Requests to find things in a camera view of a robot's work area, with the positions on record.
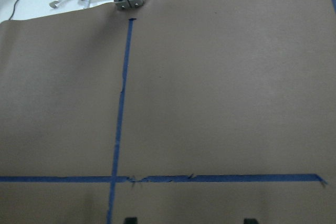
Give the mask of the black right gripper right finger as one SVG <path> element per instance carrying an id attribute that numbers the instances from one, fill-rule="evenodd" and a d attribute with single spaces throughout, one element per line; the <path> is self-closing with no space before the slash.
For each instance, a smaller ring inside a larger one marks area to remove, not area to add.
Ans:
<path id="1" fill-rule="evenodd" d="M 245 218 L 243 224 L 257 224 L 257 219 L 255 219 L 255 218 Z"/>

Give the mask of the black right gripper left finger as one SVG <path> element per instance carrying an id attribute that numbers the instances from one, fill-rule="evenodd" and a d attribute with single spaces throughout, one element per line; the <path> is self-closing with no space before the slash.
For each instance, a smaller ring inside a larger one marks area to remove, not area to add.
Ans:
<path id="1" fill-rule="evenodd" d="M 138 224 L 137 217 L 126 217 L 123 224 Z"/>

